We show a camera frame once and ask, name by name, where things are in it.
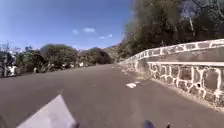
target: stone wall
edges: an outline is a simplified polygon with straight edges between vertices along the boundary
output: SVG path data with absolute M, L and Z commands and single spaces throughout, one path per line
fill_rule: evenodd
M 149 77 L 224 106 L 224 63 L 148 62 Z
M 224 107 L 222 53 L 223 39 L 149 49 L 120 64 Z

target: road marking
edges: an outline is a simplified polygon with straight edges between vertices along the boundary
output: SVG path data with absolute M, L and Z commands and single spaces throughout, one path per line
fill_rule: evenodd
M 63 97 L 58 95 L 17 128 L 73 128 L 76 124 Z
M 129 88 L 135 88 L 137 85 L 135 83 L 126 84 Z

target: blue sky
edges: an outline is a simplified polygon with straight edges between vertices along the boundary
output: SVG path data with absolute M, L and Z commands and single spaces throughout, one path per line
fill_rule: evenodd
M 121 41 L 132 0 L 0 0 L 0 43 L 78 49 Z

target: road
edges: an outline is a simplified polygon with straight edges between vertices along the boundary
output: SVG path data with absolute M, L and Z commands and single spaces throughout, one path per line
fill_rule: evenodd
M 58 94 L 62 94 L 81 128 L 223 128 L 224 116 L 145 80 L 131 89 L 132 75 L 116 65 L 0 79 L 0 116 L 14 128 Z

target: white cloud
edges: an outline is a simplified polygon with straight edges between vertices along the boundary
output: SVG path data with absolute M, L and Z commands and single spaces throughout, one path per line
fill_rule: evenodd
M 110 35 L 108 35 L 107 37 L 108 37 L 108 38 L 111 38 L 112 36 L 113 36 L 113 35 L 112 35 L 112 34 L 110 34 Z
M 78 34 L 79 34 L 79 31 L 74 29 L 74 30 L 72 31 L 72 33 L 73 33 L 74 35 L 78 35 Z
M 84 28 L 83 31 L 86 32 L 86 33 L 94 33 L 94 32 L 96 32 L 96 30 L 94 28 Z
M 101 36 L 100 39 L 106 39 L 104 36 Z
M 112 36 L 113 36 L 112 34 L 109 34 L 106 37 L 105 36 L 101 36 L 100 39 L 108 39 L 108 38 L 112 38 Z

